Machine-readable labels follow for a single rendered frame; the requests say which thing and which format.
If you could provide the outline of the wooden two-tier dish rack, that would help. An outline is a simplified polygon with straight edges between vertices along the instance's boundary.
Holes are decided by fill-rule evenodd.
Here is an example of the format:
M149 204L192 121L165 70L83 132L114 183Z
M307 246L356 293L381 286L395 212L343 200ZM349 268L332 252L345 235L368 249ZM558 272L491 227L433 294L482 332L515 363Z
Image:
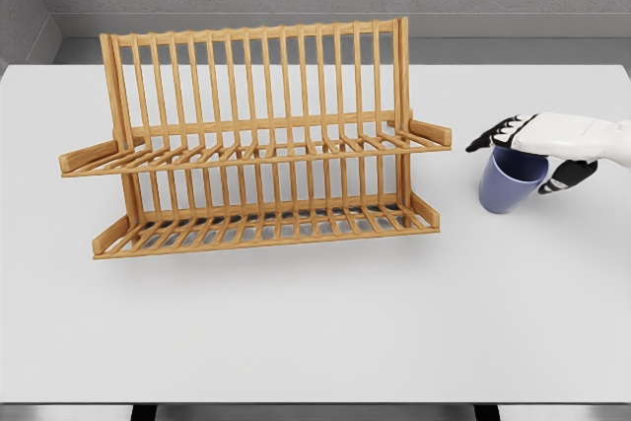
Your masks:
M410 105L406 18L102 35L109 141L67 177L119 175L96 258L436 233L411 157L452 133Z

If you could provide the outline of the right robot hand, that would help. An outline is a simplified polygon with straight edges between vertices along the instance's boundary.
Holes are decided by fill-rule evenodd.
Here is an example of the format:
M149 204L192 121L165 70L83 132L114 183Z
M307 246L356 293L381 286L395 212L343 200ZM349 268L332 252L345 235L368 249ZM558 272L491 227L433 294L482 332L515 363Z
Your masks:
M571 188L593 175L598 160L612 161L610 153L617 123L554 112L519 114L482 132L466 151L496 146L561 158L563 163L538 189L540 194L549 194Z

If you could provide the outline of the blue cup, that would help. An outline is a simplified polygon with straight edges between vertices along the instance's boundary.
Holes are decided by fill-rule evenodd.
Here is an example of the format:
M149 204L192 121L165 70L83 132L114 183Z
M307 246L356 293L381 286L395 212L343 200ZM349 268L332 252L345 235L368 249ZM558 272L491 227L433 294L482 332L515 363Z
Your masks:
M547 172L544 156L494 147L479 185L479 202L489 212L509 212L541 184Z

